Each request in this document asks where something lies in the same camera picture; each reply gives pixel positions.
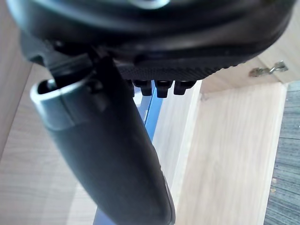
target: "light wood surface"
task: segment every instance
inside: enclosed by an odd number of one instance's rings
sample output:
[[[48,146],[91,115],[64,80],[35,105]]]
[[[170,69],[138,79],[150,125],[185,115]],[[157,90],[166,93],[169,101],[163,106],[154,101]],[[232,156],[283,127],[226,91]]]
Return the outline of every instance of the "light wood surface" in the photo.
[[[262,83],[289,83],[300,80],[300,3],[296,3],[292,20],[283,36],[258,57],[237,67],[222,69],[203,80],[201,93],[239,88]],[[253,68],[273,68],[275,63],[284,61],[289,71],[251,78]]]
[[[170,94],[164,99],[153,137],[162,171],[172,193],[174,204],[180,197],[183,177],[199,108],[201,81],[184,96]]]
[[[19,47],[19,31],[0,0],[0,159],[31,70]]]
[[[205,78],[202,81],[201,93],[211,93],[233,88],[240,88],[262,83],[276,83],[279,80],[273,75],[261,77],[249,77],[249,72],[253,68],[267,67],[262,61],[256,57],[244,64],[228,69],[221,69]]]
[[[292,20],[283,36],[267,51],[259,55],[259,59],[268,67],[283,60],[289,68],[284,73],[274,75],[283,83],[300,80],[300,2],[297,1]]]
[[[37,65],[26,84],[0,163],[1,225],[91,225],[96,205],[71,173],[29,97],[49,78]]]
[[[176,225],[263,225],[286,87],[202,95]]]

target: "gray carpet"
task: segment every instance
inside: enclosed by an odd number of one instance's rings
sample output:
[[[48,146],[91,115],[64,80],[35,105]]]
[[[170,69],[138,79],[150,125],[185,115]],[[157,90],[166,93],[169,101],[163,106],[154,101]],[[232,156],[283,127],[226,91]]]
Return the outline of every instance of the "gray carpet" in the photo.
[[[264,225],[300,225],[300,82],[288,88]]]

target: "cabinet door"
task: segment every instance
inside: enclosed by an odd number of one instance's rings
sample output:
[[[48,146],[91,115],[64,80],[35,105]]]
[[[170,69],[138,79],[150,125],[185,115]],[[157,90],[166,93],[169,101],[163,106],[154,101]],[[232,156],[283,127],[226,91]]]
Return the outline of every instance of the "cabinet door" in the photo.
[[[267,51],[258,56],[271,68],[283,60],[289,71],[275,72],[274,75],[283,83],[300,80],[300,3],[296,3],[291,23],[283,36]]]
[[[265,68],[266,65],[258,58],[228,69],[221,69],[205,78],[202,82],[201,93],[210,93],[232,88],[240,88],[261,83],[275,83],[278,79],[272,75],[249,77],[253,68]]]

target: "wooden cabinet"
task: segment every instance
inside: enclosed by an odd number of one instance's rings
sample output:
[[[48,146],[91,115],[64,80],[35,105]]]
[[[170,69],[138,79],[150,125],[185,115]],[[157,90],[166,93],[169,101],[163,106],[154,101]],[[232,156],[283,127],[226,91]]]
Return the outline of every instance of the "wooden cabinet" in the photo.
[[[258,56],[263,64],[271,68],[283,60],[289,68],[284,73],[274,75],[283,83],[300,79],[300,3],[296,3],[290,25],[283,36],[267,51]]]

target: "metal hinge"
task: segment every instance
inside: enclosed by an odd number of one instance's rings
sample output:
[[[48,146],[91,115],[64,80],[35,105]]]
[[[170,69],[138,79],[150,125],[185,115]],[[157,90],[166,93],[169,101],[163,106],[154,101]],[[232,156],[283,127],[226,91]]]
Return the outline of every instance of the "metal hinge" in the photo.
[[[250,71],[249,76],[250,77],[260,77],[263,75],[271,75],[274,72],[285,72],[288,71],[289,68],[286,66],[285,62],[280,61],[275,63],[273,68],[254,68]]]

